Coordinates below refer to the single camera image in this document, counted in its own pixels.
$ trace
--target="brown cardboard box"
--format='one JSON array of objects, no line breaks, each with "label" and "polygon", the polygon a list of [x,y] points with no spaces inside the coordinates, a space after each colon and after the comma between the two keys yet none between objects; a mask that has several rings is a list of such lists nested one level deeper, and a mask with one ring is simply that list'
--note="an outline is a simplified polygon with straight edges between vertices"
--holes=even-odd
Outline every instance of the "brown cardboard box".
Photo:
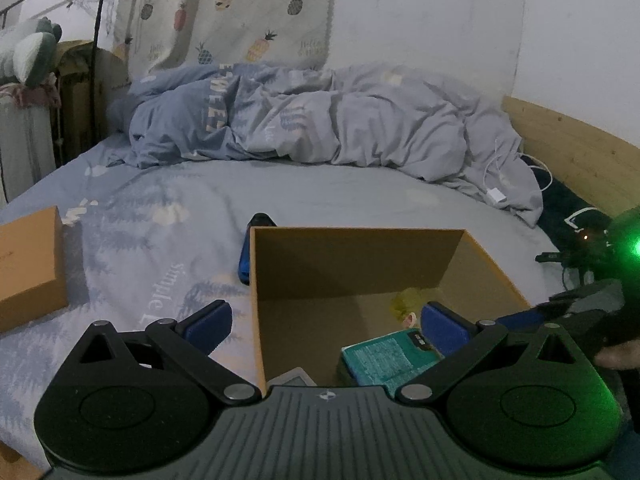
[{"label": "brown cardboard box", "polygon": [[530,308],[459,230],[254,228],[251,263],[263,391],[295,367],[319,386],[338,385],[340,349],[402,330],[390,304],[410,286],[472,322]]},{"label": "brown cardboard box", "polygon": [[0,333],[67,305],[58,208],[0,226]]},{"label": "brown cardboard box", "polygon": [[[95,82],[97,131],[91,130],[89,68],[92,46],[92,41],[61,41],[56,50],[54,63],[62,108],[51,109],[51,131],[58,166],[84,153],[106,134],[104,88],[99,74]],[[102,57],[106,53],[98,49],[97,54]]]}]

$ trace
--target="logo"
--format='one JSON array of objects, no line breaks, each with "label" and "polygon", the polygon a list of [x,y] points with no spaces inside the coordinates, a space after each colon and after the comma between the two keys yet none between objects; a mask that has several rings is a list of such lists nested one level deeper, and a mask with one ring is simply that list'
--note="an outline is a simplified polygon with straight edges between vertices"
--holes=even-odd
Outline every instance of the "logo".
[{"label": "logo", "polygon": [[325,392],[322,392],[320,395],[318,395],[318,397],[320,397],[322,400],[326,400],[326,402],[329,402],[330,400],[334,400],[335,397],[337,397],[337,395],[327,390]]}]

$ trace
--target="metal bed rail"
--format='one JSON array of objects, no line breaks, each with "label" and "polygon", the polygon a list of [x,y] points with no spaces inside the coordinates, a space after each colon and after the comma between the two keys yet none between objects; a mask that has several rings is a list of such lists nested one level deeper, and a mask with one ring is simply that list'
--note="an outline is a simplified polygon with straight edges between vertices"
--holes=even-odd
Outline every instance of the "metal bed rail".
[{"label": "metal bed rail", "polygon": [[[2,16],[2,29],[6,27],[6,17],[8,12],[14,7],[20,5],[26,0],[16,0],[11,5],[5,7],[0,10],[0,16]],[[95,17],[95,27],[94,27],[94,43],[92,44],[91,49],[91,63],[89,66],[89,107],[90,110],[90,120],[91,120],[91,142],[95,144],[97,140],[97,123],[95,118],[95,59],[98,53],[98,34],[100,33],[100,22],[102,20],[102,6],[104,5],[104,0],[98,0],[98,11]]]}]

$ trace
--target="green plush toy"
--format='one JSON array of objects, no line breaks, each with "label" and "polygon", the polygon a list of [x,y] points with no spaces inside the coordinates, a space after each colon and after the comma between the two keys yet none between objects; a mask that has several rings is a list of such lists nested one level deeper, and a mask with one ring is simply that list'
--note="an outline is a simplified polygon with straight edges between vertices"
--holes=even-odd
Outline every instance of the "green plush toy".
[{"label": "green plush toy", "polygon": [[22,83],[34,88],[53,69],[62,28],[47,18],[32,18],[0,30],[0,85]]}]

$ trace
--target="charging cable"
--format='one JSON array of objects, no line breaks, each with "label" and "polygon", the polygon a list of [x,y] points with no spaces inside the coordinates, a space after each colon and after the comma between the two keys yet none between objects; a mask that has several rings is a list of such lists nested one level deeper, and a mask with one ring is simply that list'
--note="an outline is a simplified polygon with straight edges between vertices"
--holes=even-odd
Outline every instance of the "charging cable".
[{"label": "charging cable", "polygon": [[[501,158],[502,156],[508,156],[508,155],[509,155],[509,152],[506,152],[506,153],[498,153],[497,143],[498,143],[498,139],[495,139],[495,147],[494,147],[495,155],[494,155],[494,156],[492,156],[491,160],[489,160],[489,163],[488,163],[488,164],[486,165],[486,167],[484,168],[484,174],[482,175],[482,187],[484,187],[484,190],[485,190],[485,192],[486,192],[487,194],[491,194],[491,192],[495,192],[494,190],[496,190],[496,191],[498,191],[498,192],[499,192],[499,190],[498,190],[497,188],[495,188],[495,187],[494,187],[494,188],[492,188],[492,189],[487,189],[487,186],[486,186],[486,174],[488,173],[489,168],[491,167],[491,165],[492,165],[493,163],[495,163],[495,167],[497,168],[498,172],[499,172],[499,173],[502,173],[502,172],[500,171],[500,165],[498,164],[498,161],[500,160],[500,158]],[[549,183],[548,183],[545,187],[543,187],[542,189],[540,189],[540,191],[546,191],[547,189],[549,189],[549,187],[551,187],[551,184],[553,184],[553,182],[554,182],[554,176],[553,176],[553,174],[551,173],[551,170],[548,168],[548,166],[547,166],[544,162],[542,162],[541,160],[539,160],[538,158],[536,158],[535,156],[527,155],[527,153],[521,153],[521,152],[518,152],[517,157],[522,158],[522,156],[523,156],[523,155],[528,156],[531,160],[533,160],[534,162],[536,162],[536,163],[538,164],[538,166],[529,166],[529,165],[527,164],[527,166],[528,166],[529,168],[531,168],[532,170],[542,170],[542,171],[546,171],[546,172],[549,174]]]}]

